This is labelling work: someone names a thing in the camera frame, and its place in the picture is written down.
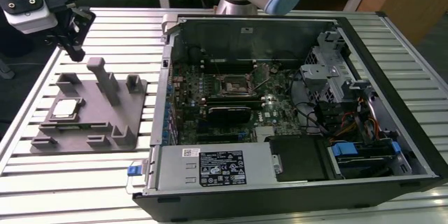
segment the sticker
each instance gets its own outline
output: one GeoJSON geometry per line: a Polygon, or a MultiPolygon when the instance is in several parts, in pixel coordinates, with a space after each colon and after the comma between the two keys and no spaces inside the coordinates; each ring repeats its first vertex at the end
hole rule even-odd
{"type": "Polygon", "coordinates": [[[243,151],[202,152],[199,163],[203,187],[247,184],[243,151]]]}
{"type": "Polygon", "coordinates": [[[202,152],[202,149],[182,149],[182,156],[183,157],[199,157],[199,153],[202,152]]]}

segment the aluminum extrusion table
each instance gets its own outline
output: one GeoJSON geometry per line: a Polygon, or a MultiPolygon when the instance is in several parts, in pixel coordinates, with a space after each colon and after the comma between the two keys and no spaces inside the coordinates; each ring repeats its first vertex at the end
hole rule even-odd
{"type": "MultiPolygon", "coordinates": [[[[167,13],[212,14],[203,9],[95,8],[95,24],[84,43],[87,57],[71,61],[56,50],[0,142],[0,223],[156,223],[127,193],[127,167],[148,157],[152,113],[163,52],[162,17],[167,13]],[[82,80],[90,57],[103,57],[118,79],[138,73],[148,81],[138,148],[132,152],[38,155],[31,138],[59,92],[58,75],[76,72],[82,80]]],[[[294,12],[290,15],[343,15],[376,58],[443,157],[448,160],[448,86],[388,18],[375,13],[294,12]]],[[[358,62],[354,62],[363,76],[358,62]]],[[[144,186],[135,177],[132,187],[144,186]]],[[[204,223],[446,223],[448,188],[411,193],[356,210],[244,217],[204,223]]]]}

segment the blue tab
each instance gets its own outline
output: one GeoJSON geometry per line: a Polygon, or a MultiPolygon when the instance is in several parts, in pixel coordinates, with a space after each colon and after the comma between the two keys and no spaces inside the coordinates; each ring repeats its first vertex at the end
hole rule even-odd
{"type": "Polygon", "coordinates": [[[130,166],[128,167],[128,176],[134,177],[134,176],[142,176],[142,165],[136,165],[136,166],[130,166]]]}
{"type": "Polygon", "coordinates": [[[358,150],[354,143],[336,143],[331,147],[335,156],[340,155],[356,155],[358,150]]]}
{"type": "Polygon", "coordinates": [[[392,142],[392,148],[394,148],[395,154],[399,154],[402,152],[402,147],[398,142],[392,142]]]}

